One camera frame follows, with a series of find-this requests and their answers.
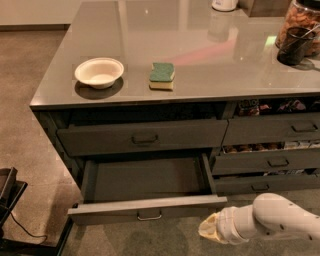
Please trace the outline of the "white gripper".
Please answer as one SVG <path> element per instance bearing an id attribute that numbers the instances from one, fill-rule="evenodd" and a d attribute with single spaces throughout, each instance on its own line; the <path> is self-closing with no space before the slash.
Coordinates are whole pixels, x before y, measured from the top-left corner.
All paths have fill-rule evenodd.
<path id="1" fill-rule="evenodd" d="M 248 242 L 237 231 L 235 213 L 237 207 L 227 207 L 207 217 L 198 228 L 198 234 L 208 240 L 221 244 L 239 245 Z"/>

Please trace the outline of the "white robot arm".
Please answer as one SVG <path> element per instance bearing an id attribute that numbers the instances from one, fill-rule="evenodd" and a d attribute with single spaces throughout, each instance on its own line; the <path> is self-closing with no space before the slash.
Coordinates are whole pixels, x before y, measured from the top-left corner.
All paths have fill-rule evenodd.
<path id="1" fill-rule="evenodd" d="M 201 237 L 221 244 L 239 245 L 252 239 L 320 240 L 320 217 L 283 196 L 264 193 L 251 205 L 225 207 L 200 225 Z"/>

